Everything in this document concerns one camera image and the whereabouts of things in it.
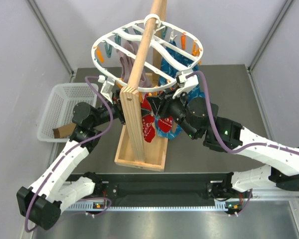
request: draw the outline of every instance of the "white wall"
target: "white wall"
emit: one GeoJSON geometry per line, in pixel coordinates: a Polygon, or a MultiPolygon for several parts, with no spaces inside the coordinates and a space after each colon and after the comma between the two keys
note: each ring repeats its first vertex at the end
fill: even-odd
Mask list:
{"type": "Polygon", "coordinates": [[[69,75],[24,0],[0,1],[0,239],[24,218],[16,193],[47,166],[51,144],[36,139],[52,87],[69,75]]]}
{"type": "MultiPolygon", "coordinates": [[[[72,68],[94,67],[97,38],[144,19],[152,0],[36,0],[72,68]]],[[[285,0],[168,0],[167,21],[193,33],[204,46],[203,64],[246,64],[285,0]]],[[[106,58],[104,66],[119,66],[106,58]]]]}
{"type": "Polygon", "coordinates": [[[299,0],[254,70],[275,140],[299,146],[299,0]]]}

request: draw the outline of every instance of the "white plastic basket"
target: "white plastic basket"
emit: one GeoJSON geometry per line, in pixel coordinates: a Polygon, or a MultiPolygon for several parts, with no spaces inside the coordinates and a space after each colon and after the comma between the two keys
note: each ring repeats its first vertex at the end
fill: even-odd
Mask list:
{"type": "Polygon", "coordinates": [[[66,142],[67,138],[54,138],[54,128],[72,122],[73,108],[79,102],[92,106],[97,96],[86,83],[66,83],[53,87],[41,119],[37,138],[45,142],[66,142]]]}

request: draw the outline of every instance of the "table surface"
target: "table surface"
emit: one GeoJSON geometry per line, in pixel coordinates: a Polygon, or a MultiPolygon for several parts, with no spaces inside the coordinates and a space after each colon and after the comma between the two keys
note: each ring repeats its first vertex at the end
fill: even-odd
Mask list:
{"type": "MultiPolygon", "coordinates": [[[[116,76],[120,68],[109,68],[116,76]]],[[[266,136],[254,92],[245,65],[200,66],[204,72],[210,92],[211,102],[219,106],[218,115],[241,123],[251,131],[266,136]]],[[[74,82],[84,82],[85,76],[96,76],[96,68],[79,68],[74,82]]],[[[107,123],[99,126],[104,130],[107,123]]],[[[122,125],[116,119],[109,132],[102,136],[92,153],[75,169],[74,173],[87,171],[96,173],[154,173],[153,171],[117,166],[114,158],[121,135],[122,125]]],[[[167,146],[165,172],[230,172],[245,171],[262,164],[240,155],[219,153],[203,146],[203,139],[191,140],[184,132],[169,140],[167,146]]]]}

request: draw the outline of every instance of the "wooden post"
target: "wooden post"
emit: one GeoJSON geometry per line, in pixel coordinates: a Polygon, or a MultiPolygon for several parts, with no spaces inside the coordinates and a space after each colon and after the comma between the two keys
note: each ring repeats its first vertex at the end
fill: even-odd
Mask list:
{"type": "MultiPolygon", "coordinates": [[[[162,7],[160,9],[161,11],[159,14],[159,18],[162,21],[166,21],[166,6],[167,6],[167,0],[162,0],[162,7]]],[[[155,35],[161,38],[162,31],[158,31],[155,35]]],[[[153,66],[160,69],[160,65],[161,65],[161,54],[155,49],[153,49],[153,66]]],[[[151,82],[152,86],[158,86],[158,81],[159,81],[159,74],[153,73],[153,78],[151,82]]]]}
{"type": "MultiPolygon", "coordinates": [[[[161,11],[162,0],[154,0],[150,13],[159,15],[161,11]]],[[[146,56],[150,47],[150,40],[153,36],[156,19],[150,18],[145,26],[139,50],[136,54],[135,62],[131,71],[128,86],[123,87],[120,92],[123,113],[132,150],[135,160],[145,162],[144,141],[142,130],[141,106],[139,100],[139,92],[137,90],[141,74],[144,68],[146,56]]]]}

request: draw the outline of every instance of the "floor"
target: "floor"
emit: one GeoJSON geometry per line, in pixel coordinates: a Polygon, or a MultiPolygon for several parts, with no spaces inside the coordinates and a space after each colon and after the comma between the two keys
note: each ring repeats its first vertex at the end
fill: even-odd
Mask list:
{"type": "Polygon", "coordinates": [[[252,202],[241,216],[221,212],[65,213],[33,239],[299,239],[288,202],[252,202]]]}
{"type": "MultiPolygon", "coordinates": [[[[119,76],[120,68],[109,68],[119,76]]],[[[200,66],[204,72],[211,102],[219,106],[219,116],[237,121],[251,131],[266,136],[265,127],[257,106],[252,86],[244,65],[200,66]]],[[[96,68],[80,68],[74,82],[84,82],[84,77],[98,75],[96,68]]],[[[104,135],[94,151],[75,169],[74,173],[87,171],[97,173],[151,173],[144,169],[117,166],[114,163],[122,125],[115,120],[110,131],[104,135]]],[[[168,142],[165,172],[229,172],[245,171],[261,166],[249,158],[219,153],[203,146],[203,140],[191,140],[184,132],[168,142]]]]}

